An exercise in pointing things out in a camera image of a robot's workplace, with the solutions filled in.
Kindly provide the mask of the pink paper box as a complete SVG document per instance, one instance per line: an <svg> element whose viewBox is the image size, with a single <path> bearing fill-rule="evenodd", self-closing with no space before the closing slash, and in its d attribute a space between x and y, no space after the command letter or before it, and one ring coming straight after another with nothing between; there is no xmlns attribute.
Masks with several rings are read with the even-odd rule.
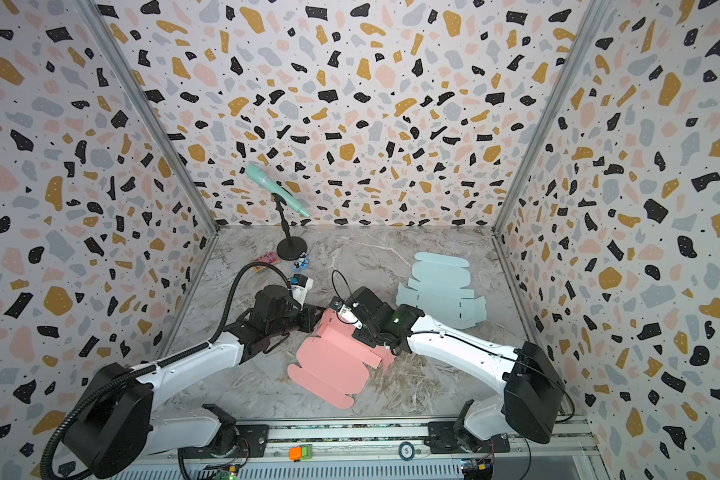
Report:
<svg viewBox="0 0 720 480"><path fill-rule="evenodd" d="M326 309L314 335L301 344L287 368L299 386L339 409L349 409L369 379L369 369L386 371L395 360L383 346L369 347L352 337L355 328Z"/></svg>

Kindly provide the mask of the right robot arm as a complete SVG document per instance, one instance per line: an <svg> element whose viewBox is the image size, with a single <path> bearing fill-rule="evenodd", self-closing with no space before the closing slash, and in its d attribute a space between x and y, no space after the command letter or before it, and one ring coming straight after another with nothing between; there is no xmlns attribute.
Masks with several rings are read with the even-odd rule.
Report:
<svg viewBox="0 0 720 480"><path fill-rule="evenodd" d="M329 309L354 328L354 339L369 347L433 358L496 392L462 407L453 435L463 449L478 452L493 437L511 433L539 444L551 441L566 391L538 345L526 341L513 347L479 339L415 306L393 308L366 287L346 299L334 297Z"/></svg>

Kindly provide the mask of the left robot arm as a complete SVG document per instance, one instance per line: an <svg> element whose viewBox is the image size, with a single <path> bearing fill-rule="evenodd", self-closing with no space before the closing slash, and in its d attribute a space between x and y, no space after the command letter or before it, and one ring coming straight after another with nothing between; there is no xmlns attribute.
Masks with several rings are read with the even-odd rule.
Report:
<svg viewBox="0 0 720 480"><path fill-rule="evenodd" d="M59 445L82 462L82 479L112 477L141 457L169 450L204 448L217 457L249 453L252 446L236 419L215 404L177 414L159 410L207 377L272 352L292 332L312 332L324 311L306 301L312 285L307 277L288 287L268 285L213 341L133 368L101 368L52 434L41 457L42 478L55 478Z"/></svg>

